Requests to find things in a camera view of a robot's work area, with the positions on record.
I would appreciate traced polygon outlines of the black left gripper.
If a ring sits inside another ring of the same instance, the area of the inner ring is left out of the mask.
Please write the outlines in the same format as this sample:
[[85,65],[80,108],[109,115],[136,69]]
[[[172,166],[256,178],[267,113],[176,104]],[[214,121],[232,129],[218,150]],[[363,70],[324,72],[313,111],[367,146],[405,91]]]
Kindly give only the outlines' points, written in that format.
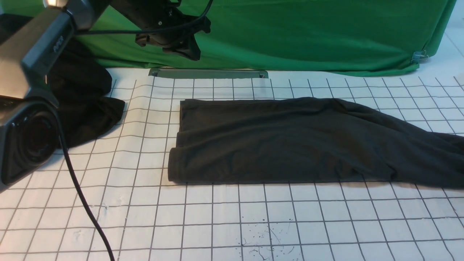
[[[142,31],[169,28],[186,22],[184,14],[169,0],[112,0],[110,5]],[[135,42],[139,46],[168,46],[163,48],[166,54],[199,61],[202,52],[194,35],[200,31],[209,34],[211,21],[206,16],[191,15],[188,21],[191,26],[186,38],[185,31],[180,29],[164,33],[138,33]]]

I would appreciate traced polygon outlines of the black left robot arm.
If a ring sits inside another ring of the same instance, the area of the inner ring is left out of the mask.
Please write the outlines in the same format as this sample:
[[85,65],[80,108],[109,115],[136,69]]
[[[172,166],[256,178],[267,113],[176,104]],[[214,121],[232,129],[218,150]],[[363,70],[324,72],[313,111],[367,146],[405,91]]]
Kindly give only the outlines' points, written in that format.
[[75,35],[133,34],[191,61],[195,34],[210,33],[212,1],[199,16],[180,0],[46,0],[45,10],[1,45],[1,191],[43,165],[64,142],[59,102],[45,77]]

